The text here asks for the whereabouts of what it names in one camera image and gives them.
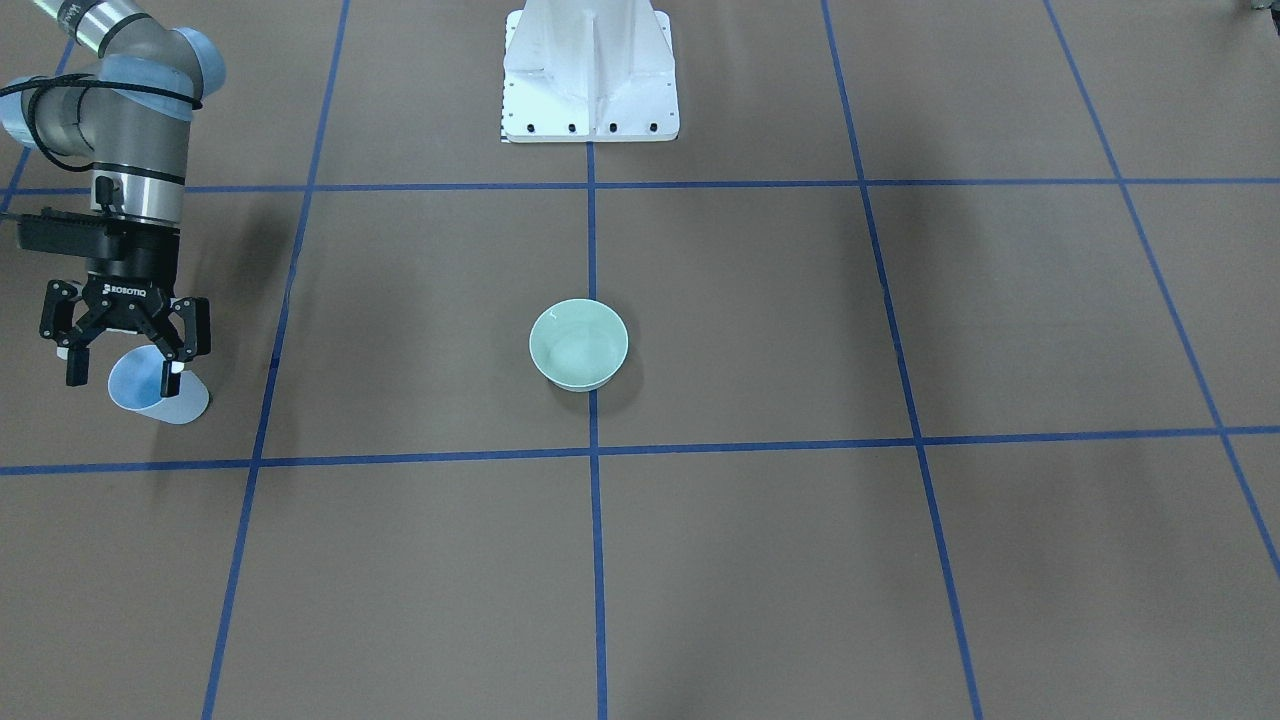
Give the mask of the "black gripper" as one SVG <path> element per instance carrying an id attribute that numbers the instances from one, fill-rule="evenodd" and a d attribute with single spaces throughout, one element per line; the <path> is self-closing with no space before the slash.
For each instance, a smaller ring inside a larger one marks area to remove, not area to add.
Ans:
<path id="1" fill-rule="evenodd" d="M 160 398 L 180 392 L 182 369 L 212 350 L 211 304 L 175 295 L 180 231 L 141 222 L 100 222 L 100 255 L 84 259 L 82 283 L 49 282 L 40 334 L 65 363 L 65 384 L 90 379 L 90 343 L 105 331 L 143 334 L 160 350 Z"/>

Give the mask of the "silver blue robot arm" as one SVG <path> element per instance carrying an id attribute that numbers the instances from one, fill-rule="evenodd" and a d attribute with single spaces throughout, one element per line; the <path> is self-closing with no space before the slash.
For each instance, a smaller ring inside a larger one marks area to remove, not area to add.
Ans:
<path id="1" fill-rule="evenodd" d="M 180 392 L 186 365 L 211 350 L 206 299 L 175 292 L 180 223 L 197 110 L 227 82 L 205 33 L 169 28 L 134 1 L 44 1 L 42 10 L 91 65 L 3 87 L 3 128 L 51 165 L 90 178 L 84 213 L 15 214 L 19 249 L 84 261 L 86 279 L 50 281 L 38 325 L 65 363 L 65 382 L 90 377 L 106 332 L 157 350 L 157 395 Z"/>

